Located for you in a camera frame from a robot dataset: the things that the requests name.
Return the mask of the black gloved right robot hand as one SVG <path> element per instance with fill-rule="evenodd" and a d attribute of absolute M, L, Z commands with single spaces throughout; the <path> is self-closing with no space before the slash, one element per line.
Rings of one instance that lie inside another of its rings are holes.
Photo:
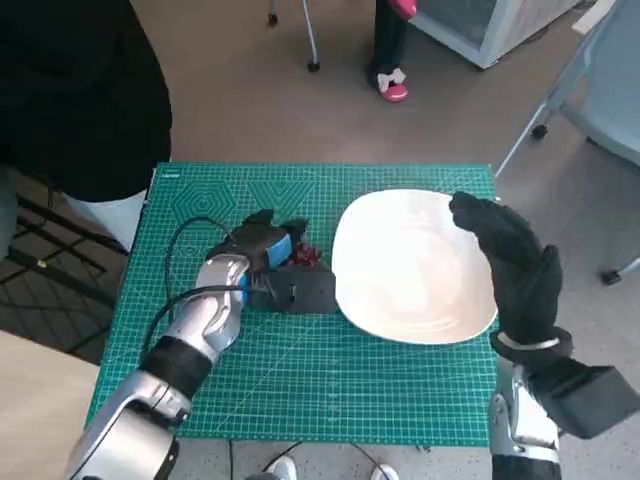
<path fill-rule="evenodd" d="M 496 202 L 457 192 L 449 209 L 489 262 L 500 330 L 521 345 L 551 339 L 563 280 L 558 248 L 542 245 L 522 216 Z"/>

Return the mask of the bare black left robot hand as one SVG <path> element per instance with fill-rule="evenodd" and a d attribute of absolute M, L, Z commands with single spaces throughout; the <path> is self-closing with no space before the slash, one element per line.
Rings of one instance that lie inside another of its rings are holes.
<path fill-rule="evenodd" d="M 212 248 L 206 259 L 235 254 L 249 260 L 250 271 L 276 268 L 285 263 L 306 232 L 308 220 L 296 217 L 273 224 L 275 211 L 262 209 L 246 217 L 225 239 Z"/>

